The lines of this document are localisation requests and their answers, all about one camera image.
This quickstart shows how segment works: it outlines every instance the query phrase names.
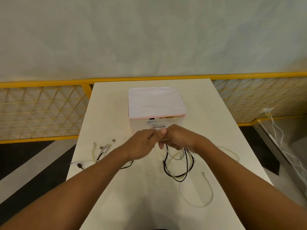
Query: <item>forearm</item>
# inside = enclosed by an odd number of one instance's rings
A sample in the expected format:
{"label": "forearm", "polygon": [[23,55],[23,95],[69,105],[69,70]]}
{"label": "forearm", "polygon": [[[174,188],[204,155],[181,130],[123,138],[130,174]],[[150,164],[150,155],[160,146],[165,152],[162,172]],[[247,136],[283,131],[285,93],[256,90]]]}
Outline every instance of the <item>forearm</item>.
{"label": "forearm", "polygon": [[117,148],[34,201],[0,229],[79,229],[114,175],[127,162]]}
{"label": "forearm", "polygon": [[246,228],[307,228],[307,213],[303,208],[205,137],[198,142],[195,152],[206,161]]}

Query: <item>white table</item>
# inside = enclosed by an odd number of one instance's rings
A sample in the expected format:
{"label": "white table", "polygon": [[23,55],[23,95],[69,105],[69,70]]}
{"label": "white table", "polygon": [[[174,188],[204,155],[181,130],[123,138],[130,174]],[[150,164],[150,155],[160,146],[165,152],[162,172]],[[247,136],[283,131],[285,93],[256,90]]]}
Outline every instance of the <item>white table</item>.
{"label": "white table", "polygon": [[[183,127],[236,152],[243,166],[271,183],[209,79],[95,83],[72,161],[91,160],[93,142],[98,146],[112,139],[123,143],[131,135],[129,88],[157,86],[176,88],[181,93],[187,108]],[[179,183],[165,174],[165,153],[156,146],[148,156],[120,170],[81,229],[244,229],[200,157],[196,155],[190,173],[203,171],[212,186],[214,199],[204,208],[189,205],[179,192]],[[70,166],[67,179],[79,172],[77,166]]]}

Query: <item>gray wall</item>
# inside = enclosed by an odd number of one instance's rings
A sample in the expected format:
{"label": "gray wall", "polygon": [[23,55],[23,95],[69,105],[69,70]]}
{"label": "gray wall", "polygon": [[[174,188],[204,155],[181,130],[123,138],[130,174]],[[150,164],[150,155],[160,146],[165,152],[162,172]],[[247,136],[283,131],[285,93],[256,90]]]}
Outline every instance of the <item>gray wall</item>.
{"label": "gray wall", "polygon": [[304,70],[306,10],[307,0],[0,0],[0,81]]}

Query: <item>white paper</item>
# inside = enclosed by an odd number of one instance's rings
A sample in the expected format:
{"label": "white paper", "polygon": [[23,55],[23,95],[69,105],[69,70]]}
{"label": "white paper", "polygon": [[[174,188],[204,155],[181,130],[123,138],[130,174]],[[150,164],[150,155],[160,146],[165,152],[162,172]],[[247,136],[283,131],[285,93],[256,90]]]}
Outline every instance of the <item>white paper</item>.
{"label": "white paper", "polygon": [[185,115],[178,90],[171,87],[130,88],[129,118],[144,119]]}

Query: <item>hand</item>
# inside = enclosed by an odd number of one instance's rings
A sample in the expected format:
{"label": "hand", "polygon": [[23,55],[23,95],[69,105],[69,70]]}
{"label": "hand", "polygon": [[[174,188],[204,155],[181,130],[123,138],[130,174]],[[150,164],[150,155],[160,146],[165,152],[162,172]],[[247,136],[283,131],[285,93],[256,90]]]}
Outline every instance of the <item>hand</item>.
{"label": "hand", "polygon": [[195,152],[196,144],[199,141],[205,139],[205,137],[203,137],[202,135],[180,127],[176,124],[173,124],[167,128],[165,137],[169,138],[170,140],[164,142],[159,141],[160,149],[163,149],[164,143],[166,143],[168,146],[173,147],[177,150],[186,148],[192,152]]}
{"label": "hand", "polygon": [[120,148],[127,153],[128,161],[141,159],[148,155],[155,144],[166,134],[166,129],[145,129],[136,132]]}

